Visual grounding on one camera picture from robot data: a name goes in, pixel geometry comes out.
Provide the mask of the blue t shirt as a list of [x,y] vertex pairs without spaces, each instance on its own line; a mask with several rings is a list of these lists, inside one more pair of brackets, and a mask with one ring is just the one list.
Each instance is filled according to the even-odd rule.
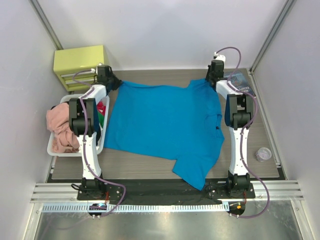
[[218,94],[204,79],[187,87],[125,81],[111,112],[104,147],[174,160],[172,171],[202,190],[224,142]]

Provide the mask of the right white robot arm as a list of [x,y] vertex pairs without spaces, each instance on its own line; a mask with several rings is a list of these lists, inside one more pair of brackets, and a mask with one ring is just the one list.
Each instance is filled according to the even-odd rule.
[[256,197],[250,173],[247,169],[247,148],[249,129],[254,117],[254,98],[236,89],[224,77],[225,57],[216,55],[208,65],[205,80],[213,90],[225,99],[224,122],[231,140],[231,161],[222,196],[227,198]]

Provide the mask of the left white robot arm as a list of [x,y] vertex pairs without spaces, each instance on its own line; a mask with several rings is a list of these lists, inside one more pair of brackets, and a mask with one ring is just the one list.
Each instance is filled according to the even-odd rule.
[[109,65],[98,65],[92,69],[96,83],[84,85],[89,89],[77,98],[71,98],[69,105],[69,128],[77,137],[82,158],[81,184],[75,188],[79,194],[106,194],[107,185],[117,186],[126,192],[126,187],[103,179],[98,161],[98,142],[105,140],[106,128],[101,127],[97,104],[117,90],[122,80],[118,79]]

